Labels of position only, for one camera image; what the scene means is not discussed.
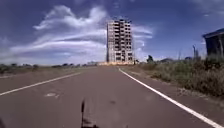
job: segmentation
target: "blue sky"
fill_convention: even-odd
[[[1,0],[0,63],[104,61],[106,22],[132,21],[136,57],[202,56],[202,34],[224,27],[223,0]]]

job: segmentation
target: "grass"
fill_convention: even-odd
[[[68,68],[74,68],[74,67],[75,66],[73,65],[40,66],[36,64],[34,65],[0,64],[0,75],[20,74],[20,73],[26,73],[26,72],[36,72],[36,71],[46,71],[46,70],[60,70],[60,69],[68,69]]]
[[[224,61],[219,57],[206,60],[150,62],[138,65],[152,78],[172,82],[204,94],[224,98]]]

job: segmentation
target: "dirt shoulder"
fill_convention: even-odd
[[[187,90],[177,84],[167,83],[151,78],[150,71],[144,71],[138,67],[121,67],[121,69],[150,87],[153,87],[170,98],[224,126],[223,99]]]

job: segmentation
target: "road edge line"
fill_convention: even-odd
[[[61,77],[57,77],[57,78],[53,78],[53,79],[42,81],[42,82],[38,82],[38,83],[35,83],[35,84],[31,84],[31,85],[28,85],[28,86],[24,86],[24,87],[21,87],[21,88],[17,88],[17,89],[13,89],[13,90],[10,90],[10,91],[0,93],[0,96],[7,95],[7,94],[10,94],[10,93],[13,93],[13,92],[18,92],[18,91],[21,91],[21,90],[24,90],[24,89],[27,89],[27,88],[31,88],[31,87],[35,87],[35,86],[39,86],[39,85],[42,85],[42,84],[50,83],[50,82],[53,82],[53,81],[61,80],[61,79],[64,79],[64,78],[72,77],[72,76],[79,75],[79,74],[81,74],[81,72],[73,73],[73,74],[69,74],[69,75],[65,75],[65,76],[61,76]]]
[[[168,100],[169,102],[173,103],[174,105],[178,106],[179,108],[185,110],[186,112],[192,114],[193,116],[197,117],[198,119],[202,120],[203,122],[209,124],[210,126],[212,126],[212,127],[214,127],[214,128],[224,128],[223,126],[217,124],[216,122],[212,121],[211,119],[208,119],[207,117],[203,116],[202,114],[200,114],[200,113],[198,113],[198,112],[196,112],[196,111],[194,111],[194,110],[192,110],[192,109],[190,109],[190,108],[184,106],[183,104],[181,104],[181,103],[179,103],[179,102],[173,100],[172,98],[170,98],[170,97],[166,96],[165,94],[163,94],[163,93],[157,91],[156,89],[154,89],[154,88],[148,86],[147,84],[145,84],[145,83],[143,83],[143,82],[137,80],[136,78],[134,78],[134,77],[132,77],[131,75],[129,75],[128,73],[124,72],[124,71],[121,70],[120,68],[119,68],[119,71],[120,71],[121,73],[125,74],[126,76],[128,76],[129,78],[131,78],[132,80],[136,81],[137,83],[139,83],[139,84],[145,86],[146,88],[150,89],[150,90],[153,91],[154,93],[158,94],[158,95],[161,96],[162,98]]]

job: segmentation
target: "asphalt road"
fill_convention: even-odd
[[[6,128],[80,128],[83,99],[85,117],[100,128],[212,128],[116,67],[78,72],[0,79]]]

